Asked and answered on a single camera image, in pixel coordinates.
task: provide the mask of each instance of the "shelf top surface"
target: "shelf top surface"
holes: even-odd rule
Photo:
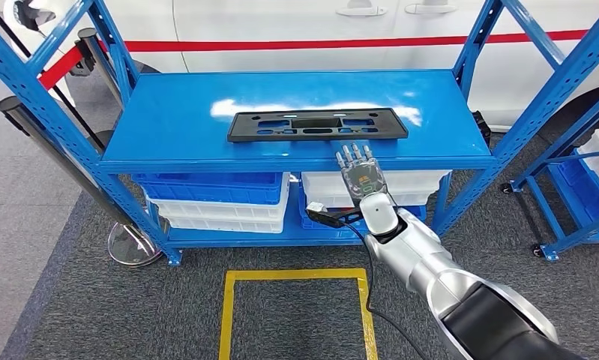
[[[239,112],[390,107],[406,139],[228,142]],[[143,74],[104,161],[328,162],[342,144],[378,158],[490,156],[450,70]]]

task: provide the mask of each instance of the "robotic arm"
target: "robotic arm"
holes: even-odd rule
[[[364,218],[370,231],[366,246],[427,303],[456,359],[582,359],[558,345],[553,324],[520,294],[455,263],[429,227],[391,203],[369,147],[365,154],[355,144],[352,150],[354,157],[344,146],[345,160],[338,152],[337,162],[356,208],[328,213],[313,202],[308,215],[331,227]]]

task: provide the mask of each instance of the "caster wheel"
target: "caster wheel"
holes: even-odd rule
[[[498,189],[504,194],[511,194],[514,192],[514,189],[511,187],[511,184],[509,184],[508,182],[505,182],[504,184],[500,184],[500,186],[498,186]]]
[[[544,252],[542,251],[540,244],[533,244],[531,250],[533,251],[534,257],[544,257]]]

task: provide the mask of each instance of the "robot finger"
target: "robot finger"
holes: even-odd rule
[[[361,151],[359,151],[357,144],[352,143],[352,151],[355,153],[357,159],[365,160],[365,156],[363,156]]]
[[[368,160],[374,158],[374,156],[372,155],[372,150],[370,150],[370,147],[368,145],[363,145],[363,151],[365,152],[365,156],[367,156]]]
[[[346,156],[347,161],[353,162],[354,159],[352,159],[352,154],[350,154],[350,149],[347,145],[343,146],[343,155]]]
[[[345,169],[346,162],[343,160],[343,157],[341,156],[341,153],[337,151],[337,153],[335,154],[335,156],[337,157],[337,164],[339,164],[339,167],[341,169]]]

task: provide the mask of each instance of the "black arm segment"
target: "black arm segment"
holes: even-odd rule
[[[443,323],[475,360],[581,360],[534,328],[495,291],[480,285]]]

